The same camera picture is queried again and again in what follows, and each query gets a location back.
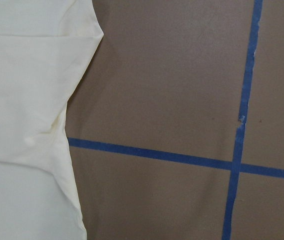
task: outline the wrinkled fabric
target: wrinkled fabric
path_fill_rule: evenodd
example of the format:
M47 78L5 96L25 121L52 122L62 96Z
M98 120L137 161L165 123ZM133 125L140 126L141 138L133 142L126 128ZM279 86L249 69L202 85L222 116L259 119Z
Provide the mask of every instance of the wrinkled fabric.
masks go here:
M0 0L0 239L85 240L67 101L103 37L91 0Z

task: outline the vertical blue tape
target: vertical blue tape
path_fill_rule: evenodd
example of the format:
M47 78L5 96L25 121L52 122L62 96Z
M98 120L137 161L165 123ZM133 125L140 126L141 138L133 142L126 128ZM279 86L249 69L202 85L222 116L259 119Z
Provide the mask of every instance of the vertical blue tape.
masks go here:
M242 122L242 124L240 125L239 128L237 128L236 131L233 162L232 162L230 182L228 187L228 196L227 196L225 216L224 216L222 240L231 239L232 214L237 194L239 174L241 170L244 137L245 137L245 129L246 129L247 113L248 113L248 103L251 95L253 68L255 62L254 55L257 48L259 21L261 19L261 14L262 14L262 5L263 5L263 0L255 0L250 39L248 44L247 58L245 65L241 105L239 110L239 120Z

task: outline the blue line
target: blue line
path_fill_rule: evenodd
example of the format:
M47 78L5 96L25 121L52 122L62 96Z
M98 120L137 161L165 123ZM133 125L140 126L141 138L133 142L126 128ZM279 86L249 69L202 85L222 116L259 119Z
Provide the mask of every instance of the blue line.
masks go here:
M235 198L237 194L239 175L241 170L244 138L245 138L245 128L248 113L248 103L251 94L252 78L253 78L253 68L255 63L255 51L257 48L258 40L258 30L259 21L262 14L263 0L255 0L254 10L252 16L250 39L247 50L247 58L244 73L244 82L242 89L241 105L239 111L239 120L242 122L236 131L236 138L234 144L233 162L230 175L230 182L228 187L228 196L226 202L224 225L223 225L223 235L222 240L230 240L232 233L232 215L235 203Z
M178 153L171 153L165 151L149 150L145 148L122 146L110 143L103 143L97 141L81 140L76 138L68 138L69 145L72 147L100 150L104 152L126 154L138 157L145 157L150 159L166 160L177 163L198 165L203 167L211 167L215 169L230 170L232 163L230 161L222 161L216 159L209 159L198 156L189 156Z
M119 153L125 155L133 155L150 159L159 159L177 163L185 163L199 165L215 169L231 170L232 163L230 161L222 161L209 159L198 156L182 155L165 151L149 150L131 146L123 146L117 144L103 143L98 141L81 140L76 138L68 138L69 145L76 148L92 149L104 152ZM256 174L262 176L270 176L284 179L284 169L257 166L243 163L241 165L241 173Z

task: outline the white cloth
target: white cloth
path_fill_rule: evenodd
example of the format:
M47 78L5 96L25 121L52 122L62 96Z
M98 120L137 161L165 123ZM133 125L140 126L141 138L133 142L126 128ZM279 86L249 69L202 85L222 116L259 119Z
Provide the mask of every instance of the white cloth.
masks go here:
M91 0L0 0L0 240L85 240L66 104L103 32Z

